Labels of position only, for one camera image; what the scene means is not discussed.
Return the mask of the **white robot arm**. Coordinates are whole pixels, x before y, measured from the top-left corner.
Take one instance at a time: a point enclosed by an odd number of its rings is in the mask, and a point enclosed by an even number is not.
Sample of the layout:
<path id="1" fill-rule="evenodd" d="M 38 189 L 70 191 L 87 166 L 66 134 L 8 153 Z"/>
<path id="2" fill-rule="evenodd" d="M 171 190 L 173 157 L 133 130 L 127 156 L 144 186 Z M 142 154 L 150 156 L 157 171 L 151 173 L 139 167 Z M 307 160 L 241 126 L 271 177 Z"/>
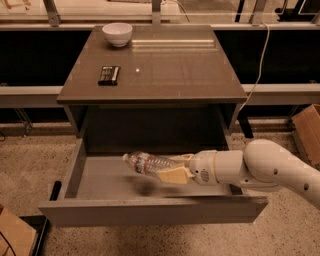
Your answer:
<path id="1" fill-rule="evenodd" d="M 273 141 L 258 139 L 244 150 L 200 151 L 172 160 L 174 166 L 157 172 L 165 183 L 232 184 L 257 191 L 285 187 L 320 208 L 320 172 Z"/>

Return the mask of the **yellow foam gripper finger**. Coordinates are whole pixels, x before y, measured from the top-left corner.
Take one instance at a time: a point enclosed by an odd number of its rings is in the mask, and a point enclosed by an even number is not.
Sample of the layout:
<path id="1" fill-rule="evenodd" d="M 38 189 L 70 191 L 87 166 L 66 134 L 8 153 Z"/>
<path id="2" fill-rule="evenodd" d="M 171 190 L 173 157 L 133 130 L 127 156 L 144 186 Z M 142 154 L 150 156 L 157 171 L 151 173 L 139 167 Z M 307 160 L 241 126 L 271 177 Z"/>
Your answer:
<path id="1" fill-rule="evenodd" d="M 187 184 L 194 177 L 184 166 L 159 170 L 157 176 L 162 182 L 170 184 Z"/>
<path id="2" fill-rule="evenodd" d="M 170 159 L 178 163 L 187 164 L 192 157 L 193 157 L 193 154 L 189 153 L 189 154 L 170 156 Z"/>

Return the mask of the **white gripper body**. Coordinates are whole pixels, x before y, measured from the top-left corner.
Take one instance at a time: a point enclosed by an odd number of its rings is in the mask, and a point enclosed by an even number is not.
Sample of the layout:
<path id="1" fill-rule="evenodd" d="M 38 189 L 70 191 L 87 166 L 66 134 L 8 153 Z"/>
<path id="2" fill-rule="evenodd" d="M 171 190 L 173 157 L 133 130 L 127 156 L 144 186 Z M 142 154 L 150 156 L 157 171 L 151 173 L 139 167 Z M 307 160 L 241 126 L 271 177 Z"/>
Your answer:
<path id="1" fill-rule="evenodd" d="M 189 161 L 189 169 L 194 175 L 193 181 L 203 186 L 218 184 L 215 174 L 215 150 L 200 151 L 194 154 Z"/>

